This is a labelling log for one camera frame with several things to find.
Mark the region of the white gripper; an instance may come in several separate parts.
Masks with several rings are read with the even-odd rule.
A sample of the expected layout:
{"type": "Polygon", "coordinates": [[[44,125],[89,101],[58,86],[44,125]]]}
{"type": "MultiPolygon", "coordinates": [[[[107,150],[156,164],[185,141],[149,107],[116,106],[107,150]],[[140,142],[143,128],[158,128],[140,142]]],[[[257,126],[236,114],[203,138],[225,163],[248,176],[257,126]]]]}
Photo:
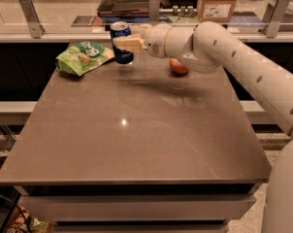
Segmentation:
{"type": "Polygon", "coordinates": [[[134,35],[113,39],[113,43],[118,49],[133,53],[142,53],[146,49],[146,52],[153,57],[166,57],[165,42],[168,32],[172,29],[171,25],[131,24],[130,29],[134,35]]]}

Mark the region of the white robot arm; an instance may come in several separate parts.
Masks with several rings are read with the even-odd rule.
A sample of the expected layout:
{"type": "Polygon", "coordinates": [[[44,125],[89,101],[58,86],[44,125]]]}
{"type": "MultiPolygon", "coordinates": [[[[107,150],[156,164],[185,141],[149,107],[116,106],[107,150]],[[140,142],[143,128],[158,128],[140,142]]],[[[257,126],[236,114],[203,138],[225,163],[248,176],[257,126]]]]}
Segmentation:
{"type": "Polygon", "coordinates": [[[281,150],[270,175],[262,233],[293,233],[293,74],[235,38],[222,25],[139,25],[113,39],[121,50],[173,57],[186,68],[212,73],[225,67],[291,141],[281,150]]]}

